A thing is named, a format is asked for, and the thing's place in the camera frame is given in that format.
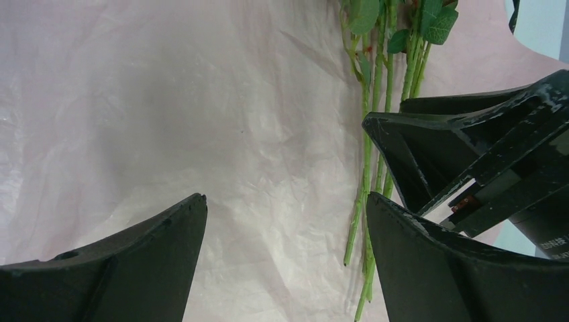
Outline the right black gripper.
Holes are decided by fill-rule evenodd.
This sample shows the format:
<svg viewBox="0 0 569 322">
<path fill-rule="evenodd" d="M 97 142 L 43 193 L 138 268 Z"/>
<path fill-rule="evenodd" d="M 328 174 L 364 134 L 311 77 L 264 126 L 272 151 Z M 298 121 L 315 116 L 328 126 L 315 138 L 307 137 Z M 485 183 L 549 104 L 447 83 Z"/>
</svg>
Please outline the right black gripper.
<svg viewBox="0 0 569 322">
<path fill-rule="evenodd" d="M 518 89 L 409 99 L 362 124 L 404 206 L 447 203 L 470 237 L 509 220 L 547 258 L 568 260 L 568 71 Z"/>
</svg>

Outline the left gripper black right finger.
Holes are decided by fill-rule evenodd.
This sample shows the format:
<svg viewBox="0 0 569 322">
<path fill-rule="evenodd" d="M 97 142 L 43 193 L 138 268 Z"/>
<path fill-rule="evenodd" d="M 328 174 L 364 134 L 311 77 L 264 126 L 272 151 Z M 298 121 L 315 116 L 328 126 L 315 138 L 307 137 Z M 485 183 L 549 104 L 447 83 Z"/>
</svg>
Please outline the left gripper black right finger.
<svg viewBox="0 0 569 322">
<path fill-rule="evenodd" d="M 568 264 L 502 250 L 370 193 L 367 222 L 391 321 L 567 321 Z"/>
</svg>

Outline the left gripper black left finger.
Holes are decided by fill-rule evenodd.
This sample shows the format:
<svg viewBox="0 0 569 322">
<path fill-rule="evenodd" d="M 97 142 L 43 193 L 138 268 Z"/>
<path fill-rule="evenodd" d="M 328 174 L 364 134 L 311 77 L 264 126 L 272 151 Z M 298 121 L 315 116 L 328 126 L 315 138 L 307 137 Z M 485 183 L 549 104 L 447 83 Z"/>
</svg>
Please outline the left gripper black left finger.
<svg viewBox="0 0 569 322">
<path fill-rule="evenodd" d="M 48 261 L 1 267 L 2 321 L 182 321 L 207 222 L 195 193 Z"/>
</svg>

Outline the pink rose stem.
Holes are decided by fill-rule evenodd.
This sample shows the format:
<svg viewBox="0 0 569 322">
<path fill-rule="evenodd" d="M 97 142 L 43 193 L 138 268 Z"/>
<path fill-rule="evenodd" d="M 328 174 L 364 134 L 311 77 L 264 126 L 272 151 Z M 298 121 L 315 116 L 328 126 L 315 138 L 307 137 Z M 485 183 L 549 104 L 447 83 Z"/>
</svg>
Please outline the pink rose stem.
<svg viewBox="0 0 569 322">
<path fill-rule="evenodd" d="M 393 35 L 404 20 L 403 6 L 406 1 L 380 1 L 379 16 L 376 20 L 376 57 L 374 60 L 374 87 L 372 90 L 372 110 L 378 111 L 384 99 L 384 112 L 391 112 L 395 78 L 394 54 L 388 51 Z M 374 191 L 386 198 L 391 198 L 394 181 L 386 165 L 382 152 L 378 153 Z"/>
<path fill-rule="evenodd" d="M 459 16 L 457 1 L 406 2 L 404 20 L 388 46 L 394 60 L 397 54 L 405 56 L 401 102 L 419 96 L 431 47 L 446 42 Z"/>
<path fill-rule="evenodd" d="M 374 84 L 374 46 L 372 45 L 372 33 L 376 30 L 380 16 L 382 1 L 341 1 L 340 2 L 340 27 L 342 43 L 345 53 L 348 55 L 351 71 L 356 77 L 361 90 L 360 106 L 362 119 L 372 110 L 371 96 Z M 369 300 L 370 288 L 373 281 L 372 250 L 369 241 L 367 215 L 365 206 L 371 190 L 372 183 L 372 142 L 366 130 L 362 131 L 361 141 L 363 157 L 361 167 L 361 179 L 358 192 L 354 201 L 348 236 L 344 253 L 343 264 L 348 266 L 352 261 L 355 250 L 356 234 L 362 232 L 362 275 L 363 285 L 360 291 L 354 320 L 361 320 L 365 302 Z"/>
</svg>

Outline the pink wrapping paper sheet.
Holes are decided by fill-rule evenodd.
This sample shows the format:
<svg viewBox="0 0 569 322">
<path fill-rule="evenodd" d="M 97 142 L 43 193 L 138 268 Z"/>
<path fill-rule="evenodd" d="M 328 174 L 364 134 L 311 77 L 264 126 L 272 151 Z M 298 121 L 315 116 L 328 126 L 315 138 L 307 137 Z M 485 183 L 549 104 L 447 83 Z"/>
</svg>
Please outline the pink wrapping paper sheet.
<svg viewBox="0 0 569 322">
<path fill-rule="evenodd" d="M 349 1 L 2 1 L 1 263 L 201 193 L 185 321 L 352 321 Z"/>
</svg>

